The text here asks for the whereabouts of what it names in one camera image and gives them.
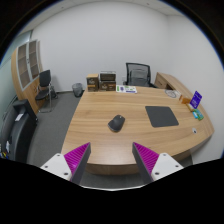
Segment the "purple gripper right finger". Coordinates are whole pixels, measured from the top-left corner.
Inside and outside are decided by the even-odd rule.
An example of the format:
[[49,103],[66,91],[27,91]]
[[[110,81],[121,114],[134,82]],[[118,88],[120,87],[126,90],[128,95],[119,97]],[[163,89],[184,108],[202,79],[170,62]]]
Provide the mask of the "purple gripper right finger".
[[151,173],[159,158],[159,154],[136,142],[132,144],[132,153],[143,182],[145,184],[152,183]]

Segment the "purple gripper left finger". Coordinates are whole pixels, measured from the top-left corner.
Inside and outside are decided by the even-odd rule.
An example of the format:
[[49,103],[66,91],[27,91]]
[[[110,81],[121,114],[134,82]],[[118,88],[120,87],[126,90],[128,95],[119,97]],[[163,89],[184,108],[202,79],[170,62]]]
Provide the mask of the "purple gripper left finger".
[[86,143],[64,155],[72,173],[71,181],[73,183],[80,184],[90,154],[91,144]]

